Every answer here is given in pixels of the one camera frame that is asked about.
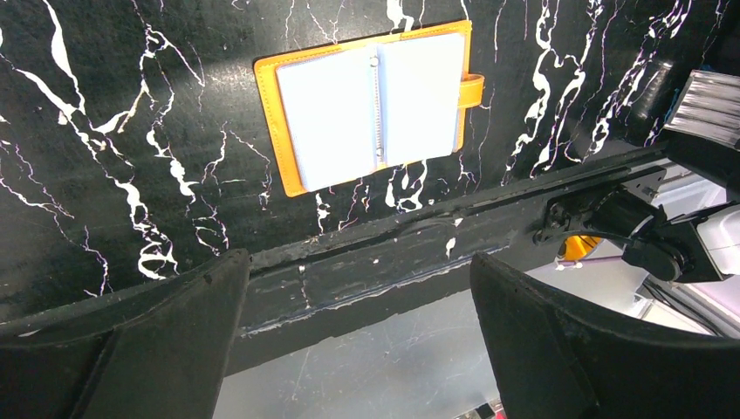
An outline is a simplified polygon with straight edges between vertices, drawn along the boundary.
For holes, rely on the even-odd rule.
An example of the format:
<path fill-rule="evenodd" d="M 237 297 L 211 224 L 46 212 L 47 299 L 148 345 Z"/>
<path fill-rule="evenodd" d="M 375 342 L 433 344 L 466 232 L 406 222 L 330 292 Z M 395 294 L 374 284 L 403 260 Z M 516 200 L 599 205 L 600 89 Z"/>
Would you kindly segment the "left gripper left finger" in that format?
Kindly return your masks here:
<path fill-rule="evenodd" d="M 210 418 L 250 254 L 1 325 L 4 418 Z"/>

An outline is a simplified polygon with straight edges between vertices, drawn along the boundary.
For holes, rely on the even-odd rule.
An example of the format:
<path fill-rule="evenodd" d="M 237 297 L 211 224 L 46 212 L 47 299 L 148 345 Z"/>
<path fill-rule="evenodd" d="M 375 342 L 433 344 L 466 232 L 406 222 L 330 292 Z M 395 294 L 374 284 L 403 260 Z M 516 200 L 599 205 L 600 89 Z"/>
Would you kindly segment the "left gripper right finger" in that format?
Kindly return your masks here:
<path fill-rule="evenodd" d="M 739 343 L 629 317 L 484 253 L 470 290 L 509 418 L 736 418 Z"/>

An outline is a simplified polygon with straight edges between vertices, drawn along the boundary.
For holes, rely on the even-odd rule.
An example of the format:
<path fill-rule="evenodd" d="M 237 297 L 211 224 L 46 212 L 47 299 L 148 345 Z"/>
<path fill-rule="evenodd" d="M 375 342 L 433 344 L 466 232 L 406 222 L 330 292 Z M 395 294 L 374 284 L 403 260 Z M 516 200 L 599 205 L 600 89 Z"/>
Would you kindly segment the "orange leather card holder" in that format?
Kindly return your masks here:
<path fill-rule="evenodd" d="M 460 20 L 258 59 L 254 75 L 289 197 L 452 155 L 485 78 Z"/>

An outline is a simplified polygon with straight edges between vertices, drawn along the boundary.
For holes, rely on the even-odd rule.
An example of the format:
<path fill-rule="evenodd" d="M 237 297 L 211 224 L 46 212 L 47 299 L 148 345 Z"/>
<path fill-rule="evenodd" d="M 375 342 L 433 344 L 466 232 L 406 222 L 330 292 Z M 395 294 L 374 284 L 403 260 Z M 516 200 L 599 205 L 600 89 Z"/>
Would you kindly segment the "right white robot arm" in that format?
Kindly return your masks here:
<path fill-rule="evenodd" d="M 739 273 L 739 204 L 728 202 L 669 217 L 624 186 L 591 189 L 549 204 L 535 244 L 597 237 L 621 258 L 663 282 L 719 282 Z"/>

